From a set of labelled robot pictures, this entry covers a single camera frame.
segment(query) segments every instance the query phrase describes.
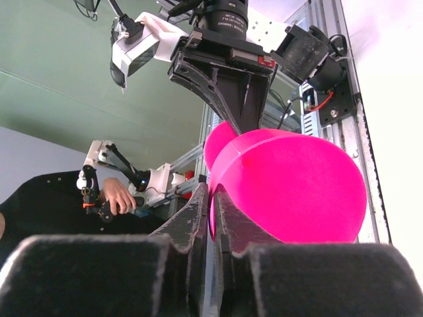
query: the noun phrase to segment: pink balloon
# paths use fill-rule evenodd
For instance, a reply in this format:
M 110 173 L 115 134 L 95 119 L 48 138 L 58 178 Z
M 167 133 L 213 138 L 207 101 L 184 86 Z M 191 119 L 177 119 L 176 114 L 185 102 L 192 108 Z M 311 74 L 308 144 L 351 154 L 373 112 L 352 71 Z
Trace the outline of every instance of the pink balloon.
M 208 137 L 204 157 L 211 194 L 224 185 L 233 203 L 278 240 L 356 240 L 366 190 L 358 167 L 336 145 L 277 129 L 237 136 L 223 122 Z M 213 207 L 210 228 L 214 236 Z

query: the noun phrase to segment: screw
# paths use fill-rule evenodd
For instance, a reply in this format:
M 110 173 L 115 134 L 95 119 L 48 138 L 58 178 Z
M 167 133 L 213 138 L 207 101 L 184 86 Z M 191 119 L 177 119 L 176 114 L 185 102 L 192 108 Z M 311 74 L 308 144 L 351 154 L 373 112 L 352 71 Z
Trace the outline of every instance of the screw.
M 337 116 L 338 116 L 338 110 L 332 110 L 331 112 L 330 112 L 330 115 L 332 116 L 332 118 L 336 118 Z

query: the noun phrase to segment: red cable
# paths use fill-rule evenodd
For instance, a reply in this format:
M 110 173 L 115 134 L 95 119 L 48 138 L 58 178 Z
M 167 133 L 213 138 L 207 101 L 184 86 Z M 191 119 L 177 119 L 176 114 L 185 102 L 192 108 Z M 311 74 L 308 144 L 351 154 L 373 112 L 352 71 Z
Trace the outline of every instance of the red cable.
M 321 104 L 319 104 L 316 108 L 309 109 L 309 111 L 317 111 L 317 110 L 323 108 L 325 106 L 325 104 L 327 104 L 332 99 L 333 95 L 334 95 L 334 92 L 333 91 L 330 92 L 328 98 L 326 98 L 326 100 L 324 102 L 322 102 Z

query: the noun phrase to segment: black mount bracket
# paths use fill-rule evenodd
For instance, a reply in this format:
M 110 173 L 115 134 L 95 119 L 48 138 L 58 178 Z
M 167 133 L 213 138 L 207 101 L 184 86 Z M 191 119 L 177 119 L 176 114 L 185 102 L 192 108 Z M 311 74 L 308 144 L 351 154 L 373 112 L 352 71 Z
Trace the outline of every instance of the black mount bracket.
M 242 134 L 259 128 L 274 68 L 261 46 L 194 28 L 180 39 L 168 75 Z
M 320 123 L 326 125 L 339 122 L 348 116 L 357 112 L 356 102 L 352 93 L 350 70 L 346 60 L 339 61 L 344 70 L 344 78 L 333 88 L 334 95 L 332 99 L 319 110 Z M 317 95 L 317 104 L 322 103 L 327 94 Z

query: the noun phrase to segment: white wall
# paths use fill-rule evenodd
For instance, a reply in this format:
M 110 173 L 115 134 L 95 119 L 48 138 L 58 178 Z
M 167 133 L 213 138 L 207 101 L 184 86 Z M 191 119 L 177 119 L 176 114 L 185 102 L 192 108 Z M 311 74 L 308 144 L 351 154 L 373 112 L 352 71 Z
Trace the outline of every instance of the white wall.
M 393 244 L 423 286 L 423 1 L 342 3 Z
M 0 127 L 0 203 L 35 176 L 80 170 L 85 156 L 86 153 Z M 106 168 L 99 168 L 97 175 L 100 185 L 107 177 L 128 183 L 121 173 Z
M 283 23 L 306 2 L 307 0 L 249 0 L 249 6 L 262 15 Z

